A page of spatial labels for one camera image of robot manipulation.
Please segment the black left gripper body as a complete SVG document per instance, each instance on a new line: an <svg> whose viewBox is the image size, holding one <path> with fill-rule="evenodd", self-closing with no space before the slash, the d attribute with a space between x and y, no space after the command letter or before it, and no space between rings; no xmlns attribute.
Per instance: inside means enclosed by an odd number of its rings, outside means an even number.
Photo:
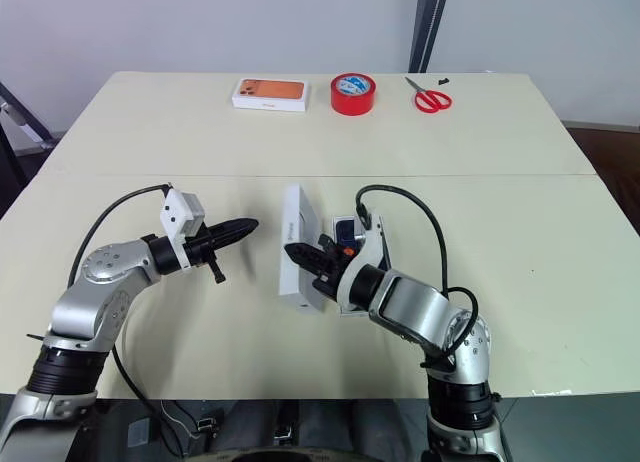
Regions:
<svg viewBox="0 0 640 462"><path fill-rule="evenodd" d="M217 284L223 283L226 280L215 255L217 239L221 234L222 228L222 224L213 226L202 224L194 236L186 238L184 245L185 253L190 264L192 266L208 264Z"/></svg>

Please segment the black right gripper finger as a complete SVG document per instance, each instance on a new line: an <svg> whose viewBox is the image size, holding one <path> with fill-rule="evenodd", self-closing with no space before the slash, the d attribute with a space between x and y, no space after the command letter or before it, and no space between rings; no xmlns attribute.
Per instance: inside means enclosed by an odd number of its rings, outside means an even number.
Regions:
<svg viewBox="0 0 640 462"><path fill-rule="evenodd" d="M326 254L318 248L307 243L288 243L284 250L294 263L323 263Z"/></svg>
<svg viewBox="0 0 640 462"><path fill-rule="evenodd" d="M324 254L293 254L290 258L295 264L315 276L328 272L328 257Z"/></svg>

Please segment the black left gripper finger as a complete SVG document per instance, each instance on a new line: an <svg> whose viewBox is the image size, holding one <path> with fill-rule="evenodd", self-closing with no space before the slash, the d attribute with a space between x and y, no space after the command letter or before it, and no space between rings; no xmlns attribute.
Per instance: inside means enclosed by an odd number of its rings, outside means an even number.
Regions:
<svg viewBox="0 0 640 462"><path fill-rule="evenodd" d="M210 231L211 247L214 251L230 246L244 239L252 233L252 230L222 230Z"/></svg>
<svg viewBox="0 0 640 462"><path fill-rule="evenodd" d="M241 217L210 226L209 231L213 236L247 236L258 226L256 219Z"/></svg>

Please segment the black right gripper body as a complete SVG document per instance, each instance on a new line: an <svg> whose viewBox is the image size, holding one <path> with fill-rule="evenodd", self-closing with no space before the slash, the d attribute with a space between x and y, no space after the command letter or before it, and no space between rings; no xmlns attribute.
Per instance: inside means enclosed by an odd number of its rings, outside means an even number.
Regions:
<svg viewBox="0 0 640 462"><path fill-rule="evenodd" d="M325 296L336 296L340 280L353 259L353 248L334 242L326 234L320 235L318 243L322 251L312 285Z"/></svg>

